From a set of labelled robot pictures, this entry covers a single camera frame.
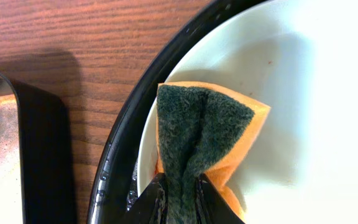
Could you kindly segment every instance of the orange sponge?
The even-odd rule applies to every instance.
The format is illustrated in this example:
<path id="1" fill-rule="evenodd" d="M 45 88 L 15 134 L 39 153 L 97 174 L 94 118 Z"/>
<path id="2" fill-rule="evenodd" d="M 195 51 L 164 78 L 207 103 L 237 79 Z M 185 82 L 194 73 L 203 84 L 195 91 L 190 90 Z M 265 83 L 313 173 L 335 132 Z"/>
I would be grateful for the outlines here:
<path id="1" fill-rule="evenodd" d="M 243 158 L 247 155 L 252 143 L 256 140 L 266 118 L 270 111 L 270 107 L 244 96 L 238 92 L 232 91 L 230 89 L 224 88 L 219 85 L 203 83 L 203 82 L 173 82 L 173 83 L 164 83 L 161 85 L 171 85 L 171 86 L 182 86 L 182 87 L 200 87 L 208 90 L 212 90 L 218 93 L 222 93 L 233 100 L 238 101 L 239 103 L 250 108 L 254 112 L 250 123 L 245 128 L 241 137 L 234 144 L 232 149 L 217 163 L 211 166 L 205 174 L 208 176 L 212 184 L 216 187 L 218 192 L 222 195 L 223 199 L 230 206 L 233 212 L 244 221 L 244 210 L 242 209 L 237 197 L 234 195 L 232 190 L 226 186 L 226 183 L 230 179 L 231 175 L 237 169 Z M 157 118 L 157 142 L 158 141 L 158 118 Z M 158 149 L 158 159 L 156 164 L 156 173 L 164 172 L 163 164 L 160 155 L 159 145 L 157 144 Z"/>

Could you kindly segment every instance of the green scouring pad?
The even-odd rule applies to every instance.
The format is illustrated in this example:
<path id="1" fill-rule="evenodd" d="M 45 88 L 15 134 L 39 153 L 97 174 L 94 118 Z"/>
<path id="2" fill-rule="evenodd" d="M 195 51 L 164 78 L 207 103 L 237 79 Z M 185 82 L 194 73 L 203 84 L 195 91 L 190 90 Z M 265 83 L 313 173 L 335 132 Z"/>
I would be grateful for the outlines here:
<path id="1" fill-rule="evenodd" d="M 157 113 L 158 146 L 168 184 L 168 222 L 196 223 L 196 178 L 233 148 L 254 112 L 207 88 L 162 85 Z"/>

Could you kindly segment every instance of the black rim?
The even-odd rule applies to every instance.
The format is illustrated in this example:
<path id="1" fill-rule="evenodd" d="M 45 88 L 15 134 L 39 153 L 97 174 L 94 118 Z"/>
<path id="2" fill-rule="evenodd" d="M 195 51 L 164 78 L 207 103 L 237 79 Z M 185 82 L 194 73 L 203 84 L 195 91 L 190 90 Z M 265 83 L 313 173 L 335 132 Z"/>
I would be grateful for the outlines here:
<path id="1" fill-rule="evenodd" d="M 236 14 L 264 0 L 222 0 L 204 8 L 157 55 L 124 103 L 104 147 L 93 183 L 88 223 L 123 217 L 145 121 L 157 94 L 183 56 L 206 34 Z"/>

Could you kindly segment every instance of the white bowl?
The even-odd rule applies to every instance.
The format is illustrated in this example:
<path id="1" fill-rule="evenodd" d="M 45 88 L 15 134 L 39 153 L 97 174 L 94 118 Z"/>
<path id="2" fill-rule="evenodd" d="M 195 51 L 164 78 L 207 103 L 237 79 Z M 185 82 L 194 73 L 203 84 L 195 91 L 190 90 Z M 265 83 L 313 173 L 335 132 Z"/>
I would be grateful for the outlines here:
<path id="1" fill-rule="evenodd" d="M 358 223 L 356 4 L 253 7 L 206 35 L 166 80 L 215 83 L 272 107 L 228 183 L 247 223 Z M 140 144 L 139 194 L 154 176 L 155 119 L 154 101 Z"/>

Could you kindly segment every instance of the sponge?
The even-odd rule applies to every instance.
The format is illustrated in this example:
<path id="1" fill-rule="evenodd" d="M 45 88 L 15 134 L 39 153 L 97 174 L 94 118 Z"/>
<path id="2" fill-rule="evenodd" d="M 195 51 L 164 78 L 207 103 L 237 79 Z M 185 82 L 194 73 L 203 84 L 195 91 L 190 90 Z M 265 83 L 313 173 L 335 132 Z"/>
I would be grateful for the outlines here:
<path id="1" fill-rule="evenodd" d="M 195 181 L 202 173 L 233 212 L 244 218 L 226 182 L 246 156 L 269 110 L 267 105 L 210 83 L 159 86 L 156 172 L 167 176 L 169 223 L 196 223 Z"/>

